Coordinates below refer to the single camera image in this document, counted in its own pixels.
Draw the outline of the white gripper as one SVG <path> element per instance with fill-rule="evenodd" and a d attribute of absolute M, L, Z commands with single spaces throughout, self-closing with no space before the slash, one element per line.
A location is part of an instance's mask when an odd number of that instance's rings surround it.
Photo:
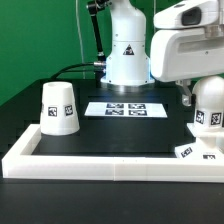
<path fill-rule="evenodd" d="M 152 76 L 176 81 L 182 104 L 189 107 L 189 79 L 224 73 L 224 37 L 207 38 L 203 28 L 160 30 L 152 38 L 150 59 Z"/>

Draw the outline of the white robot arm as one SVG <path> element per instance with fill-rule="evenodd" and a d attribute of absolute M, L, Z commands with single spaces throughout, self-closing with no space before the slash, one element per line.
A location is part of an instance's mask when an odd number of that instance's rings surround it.
<path fill-rule="evenodd" d="M 150 52 L 146 17 L 129 0 L 111 0 L 112 51 L 101 83 L 118 91 L 172 82 L 193 102 L 193 78 L 224 73 L 224 0 L 182 0 L 154 15 Z"/>

